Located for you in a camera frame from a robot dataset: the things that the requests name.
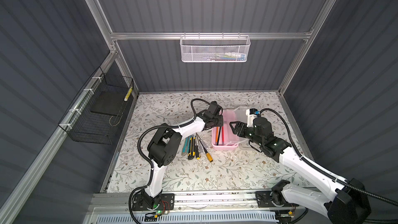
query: pink pencil case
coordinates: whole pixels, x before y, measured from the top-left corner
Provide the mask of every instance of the pink pencil case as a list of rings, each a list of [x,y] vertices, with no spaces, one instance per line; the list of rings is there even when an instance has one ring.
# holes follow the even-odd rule
[[[216,139],[218,137],[218,133],[216,133],[217,127],[213,127],[211,129],[211,145],[213,146],[213,149],[215,149],[215,150],[224,150],[224,151],[234,150],[239,146],[239,144],[237,144],[239,142],[239,138],[238,138],[238,136],[236,136],[235,134],[232,133],[232,129],[229,126],[229,122],[236,121],[235,111],[226,109],[222,113],[222,117],[224,119],[224,126],[223,126],[223,128],[224,128],[224,145],[222,145],[222,131],[221,131],[220,127],[218,128],[221,131],[220,140],[218,142],[218,145],[216,142]]]

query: gray wall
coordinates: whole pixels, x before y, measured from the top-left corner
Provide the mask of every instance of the gray wall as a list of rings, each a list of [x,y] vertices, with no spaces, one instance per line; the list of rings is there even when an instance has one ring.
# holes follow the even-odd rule
[[[338,0],[285,97],[320,165],[398,200],[398,0]],[[373,216],[397,218],[371,199]]]
[[[0,11],[2,206],[109,50],[84,0],[0,0]],[[112,148],[67,139],[15,222],[78,223]]]
[[[278,89],[301,40],[253,40],[247,62],[187,63],[177,40],[120,40],[143,91]]]
[[[304,32],[325,0],[99,0],[113,32]],[[140,91],[278,89],[302,41],[252,40],[245,63],[183,63],[177,41],[119,41]]]

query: black mounting plate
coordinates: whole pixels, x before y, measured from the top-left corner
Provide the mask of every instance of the black mounting plate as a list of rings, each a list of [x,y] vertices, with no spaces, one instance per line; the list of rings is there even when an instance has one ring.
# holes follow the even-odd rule
[[[165,205],[165,210],[173,210],[174,197],[175,197],[174,194],[161,194],[160,195],[161,201],[168,202],[168,204]],[[147,211],[151,207],[147,204],[146,201],[144,201],[144,198],[142,197],[140,192],[138,192],[132,199],[132,211]],[[157,210],[163,210],[163,205],[159,204]]]
[[[264,191],[256,191],[256,201],[257,205],[259,208],[271,208],[271,207],[276,207],[272,203],[272,198],[271,198],[271,190],[264,190]],[[291,206],[298,206],[297,204],[294,203],[286,203],[283,205],[283,207],[291,207]]]

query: floral tablecloth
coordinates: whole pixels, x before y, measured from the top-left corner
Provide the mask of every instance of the floral tablecloth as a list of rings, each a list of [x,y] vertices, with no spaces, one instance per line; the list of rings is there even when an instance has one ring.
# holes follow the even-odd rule
[[[162,123],[178,124],[191,118],[193,113],[190,101],[193,98],[217,101],[224,109],[235,109],[239,106],[272,108],[288,122],[275,92],[139,95],[108,192],[130,192],[146,183],[150,167],[138,154],[139,136],[149,127]],[[201,102],[195,102],[194,105],[196,109],[207,107]],[[277,116],[271,112],[264,112],[263,117],[272,123],[276,136],[288,140],[285,126]],[[291,128],[290,130],[293,140],[299,147],[295,134]],[[147,145],[154,132],[150,132],[142,141],[142,150],[146,155],[148,155]],[[209,153],[214,161],[210,163],[206,157],[188,160],[186,156],[181,155],[184,143],[182,142],[176,158],[167,168],[163,179],[164,191],[267,189],[281,179],[302,187],[313,187],[298,173],[262,153],[240,148],[228,152],[216,151],[211,147],[210,130],[199,132],[199,135],[210,148]]]

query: white mesh basket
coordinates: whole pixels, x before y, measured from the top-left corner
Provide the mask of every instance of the white mesh basket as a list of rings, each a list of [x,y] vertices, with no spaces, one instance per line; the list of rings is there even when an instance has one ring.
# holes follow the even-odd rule
[[[181,36],[183,62],[246,62],[249,36]]]

